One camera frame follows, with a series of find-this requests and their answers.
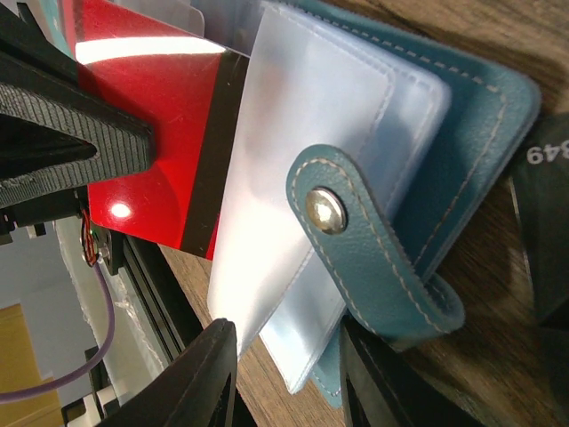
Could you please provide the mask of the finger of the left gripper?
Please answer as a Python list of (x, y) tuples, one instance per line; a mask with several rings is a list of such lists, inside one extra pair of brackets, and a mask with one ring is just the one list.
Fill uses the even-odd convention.
[(149, 125), (41, 69), (1, 56), (1, 205), (150, 168)]

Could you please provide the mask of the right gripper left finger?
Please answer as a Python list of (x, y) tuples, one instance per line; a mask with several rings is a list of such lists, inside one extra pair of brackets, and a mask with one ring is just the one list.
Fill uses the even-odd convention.
[(150, 385), (100, 425), (230, 426), (236, 368), (235, 325), (215, 319)]

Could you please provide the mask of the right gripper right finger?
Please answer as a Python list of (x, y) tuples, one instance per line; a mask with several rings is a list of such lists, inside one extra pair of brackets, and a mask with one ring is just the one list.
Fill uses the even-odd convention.
[(341, 399), (347, 426), (479, 426), (359, 324), (340, 326)]

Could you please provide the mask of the red card front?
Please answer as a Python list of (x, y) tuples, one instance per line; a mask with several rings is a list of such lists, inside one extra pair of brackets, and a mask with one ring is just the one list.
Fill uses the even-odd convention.
[(147, 171), (89, 186), (92, 220), (211, 259), (249, 60), (109, 1), (63, 9), (82, 88), (153, 133)]

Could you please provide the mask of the blue leather card holder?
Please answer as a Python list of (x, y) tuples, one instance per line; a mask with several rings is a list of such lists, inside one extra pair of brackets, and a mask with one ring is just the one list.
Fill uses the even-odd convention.
[(437, 267), (535, 121), (511, 68), (321, 1), (200, 1), (244, 54), (208, 308), (289, 392), (342, 402), (340, 320), (394, 350), (450, 334)]

